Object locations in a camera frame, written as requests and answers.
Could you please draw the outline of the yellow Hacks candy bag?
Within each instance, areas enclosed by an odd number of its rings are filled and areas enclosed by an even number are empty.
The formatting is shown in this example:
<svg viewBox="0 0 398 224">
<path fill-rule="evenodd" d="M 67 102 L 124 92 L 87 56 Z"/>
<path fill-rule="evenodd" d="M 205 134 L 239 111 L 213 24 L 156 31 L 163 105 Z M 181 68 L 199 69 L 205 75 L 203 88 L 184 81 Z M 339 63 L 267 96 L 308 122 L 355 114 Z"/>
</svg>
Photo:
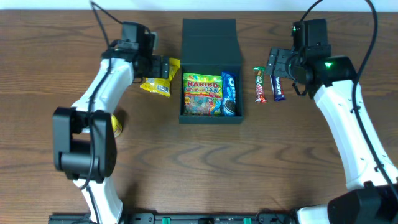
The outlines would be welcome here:
<svg viewBox="0 0 398 224">
<path fill-rule="evenodd" d="M 155 78 L 146 78 L 145 82 L 140 85 L 140 88 L 169 98 L 171 81 L 177 74 L 180 66 L 180 59 L 161 57 L 160 67 L 154 69 L 154 71 L 159 72 L 159 75 Z"/>
</svg>

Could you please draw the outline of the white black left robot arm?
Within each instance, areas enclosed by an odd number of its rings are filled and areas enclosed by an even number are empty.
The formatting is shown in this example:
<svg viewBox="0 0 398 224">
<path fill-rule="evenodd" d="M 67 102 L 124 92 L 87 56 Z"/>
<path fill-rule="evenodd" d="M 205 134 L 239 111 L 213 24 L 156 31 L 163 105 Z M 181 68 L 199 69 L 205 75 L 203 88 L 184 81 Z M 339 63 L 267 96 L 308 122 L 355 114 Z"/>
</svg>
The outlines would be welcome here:
<svg viewBox="0 0 398 224">
<path fill-rule="evenodd" d="M 119 223 L 123 203 L 111 177 L 117 149 L 111 117 L 135 78 L 168 78 L 171 59 L 110 48 L 79 100 L 53 114 L 53 162 L 80 189 L 89 209 L 80 223 Z"/>
</svg>

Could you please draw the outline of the blue Oreo cookie pack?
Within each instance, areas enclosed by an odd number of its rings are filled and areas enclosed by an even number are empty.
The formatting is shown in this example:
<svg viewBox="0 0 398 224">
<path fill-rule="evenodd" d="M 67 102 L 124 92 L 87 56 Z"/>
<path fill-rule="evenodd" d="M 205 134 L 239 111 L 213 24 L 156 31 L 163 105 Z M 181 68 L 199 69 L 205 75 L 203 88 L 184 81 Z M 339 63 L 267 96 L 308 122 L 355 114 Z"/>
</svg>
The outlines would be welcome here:
<svg viewBox="0 0 398 224">
<path fill-rule="evenodd" d="M 236 115 L 236 88 L 234 75 L 229 72 L 222 72 L 223 81 L 223 115 Z"/>
</svg>

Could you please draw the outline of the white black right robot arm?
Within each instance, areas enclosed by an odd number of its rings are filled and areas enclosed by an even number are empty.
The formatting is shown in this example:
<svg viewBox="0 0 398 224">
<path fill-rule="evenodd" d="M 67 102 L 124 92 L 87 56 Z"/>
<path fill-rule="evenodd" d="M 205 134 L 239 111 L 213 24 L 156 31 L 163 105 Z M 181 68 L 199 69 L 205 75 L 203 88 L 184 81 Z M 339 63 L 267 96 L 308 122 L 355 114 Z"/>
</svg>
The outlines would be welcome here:
<svg viewBox="0 0 398 224">
<path fill-rule="evenodd" d="M 347 56 L 328 52 L 304 59 L 273 48 L 266 73 L 305 85 L 324 115 L 338 148 L 347 193 L 324 205 L 302 207 L 294 223 L 397 223 L 397 168 L 387 156 L 363 103 Z"/>
</svg>

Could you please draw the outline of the Haribo worms candy bag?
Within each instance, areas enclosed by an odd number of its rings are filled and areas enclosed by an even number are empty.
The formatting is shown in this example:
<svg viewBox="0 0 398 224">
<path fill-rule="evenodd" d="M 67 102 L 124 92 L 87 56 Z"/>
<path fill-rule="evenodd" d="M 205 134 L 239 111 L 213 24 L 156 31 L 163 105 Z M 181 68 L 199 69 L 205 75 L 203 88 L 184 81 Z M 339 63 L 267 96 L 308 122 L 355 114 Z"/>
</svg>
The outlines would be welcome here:
<svg viewBox="0 0 398 224">
<path fill-rule="evenodd" d="M 221 116 L 223 82 L 218 75 L 183 74 L 184 115 Z"/>
</svg>

